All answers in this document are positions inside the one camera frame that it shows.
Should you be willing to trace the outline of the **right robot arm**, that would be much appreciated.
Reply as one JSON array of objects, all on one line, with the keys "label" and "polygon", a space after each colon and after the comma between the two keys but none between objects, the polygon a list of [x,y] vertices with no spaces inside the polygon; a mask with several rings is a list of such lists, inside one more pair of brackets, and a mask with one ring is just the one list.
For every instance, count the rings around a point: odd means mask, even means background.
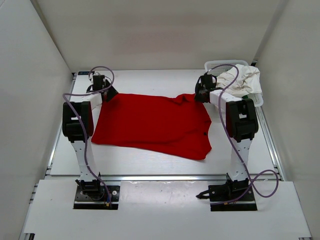
[{"label": "right robot arm", "polygon": [[220,114],[225,114],[220,119],[231,140],[231,162],[226,183],[221,189],[227,198],[236,200],[249,185],[246,167],[252,140],[259,129],[258,120],[252,99],[224,92],[222,88],[216,87],[214,78],[208,73],[199,77],[195,85],[195,100],[215,105]]}]

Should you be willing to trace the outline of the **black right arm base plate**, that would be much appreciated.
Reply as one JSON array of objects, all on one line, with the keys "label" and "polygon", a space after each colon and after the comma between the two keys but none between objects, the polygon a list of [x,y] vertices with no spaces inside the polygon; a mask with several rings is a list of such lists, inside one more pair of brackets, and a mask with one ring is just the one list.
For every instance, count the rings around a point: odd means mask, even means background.
[{"label": "black right arm base plate", "polygon": [[227,184],[209,185],[208,190],[200,192],[196,198],[209,199],[211,212],[253,212],[258,210],[252,187],[231,191]]}]

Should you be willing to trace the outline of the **red t-shirt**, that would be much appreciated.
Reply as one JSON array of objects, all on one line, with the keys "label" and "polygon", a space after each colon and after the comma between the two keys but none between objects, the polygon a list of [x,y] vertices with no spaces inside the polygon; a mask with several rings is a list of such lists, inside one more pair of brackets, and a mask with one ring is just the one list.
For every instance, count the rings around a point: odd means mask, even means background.
[{"label": "red t-shirt", "polygon": [[119,93],[102,104],[91,141],[201,161],[212,149],[211,123],[194,94],[171,98]]}]

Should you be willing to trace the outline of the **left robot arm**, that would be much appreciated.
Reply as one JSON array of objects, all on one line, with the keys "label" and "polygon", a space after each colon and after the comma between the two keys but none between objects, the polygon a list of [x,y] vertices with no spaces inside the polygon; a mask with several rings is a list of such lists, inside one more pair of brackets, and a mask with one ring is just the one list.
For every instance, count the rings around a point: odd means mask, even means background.
[{"label": "left robot arm", "polygon": [[93,106],[96,98],[98,105],[118,93],[113,87],[114,73],[108,78],[96,71],[88,72],[92,82],[91,91],[83,94],[64,93],[62,106],[62,133],[71,143],[77,158],[80,176],[76,179],[82,193],[94,201],[103,200],[107,205],[112,203],[112,194],[97,171],[90,138],[94,134]]}]

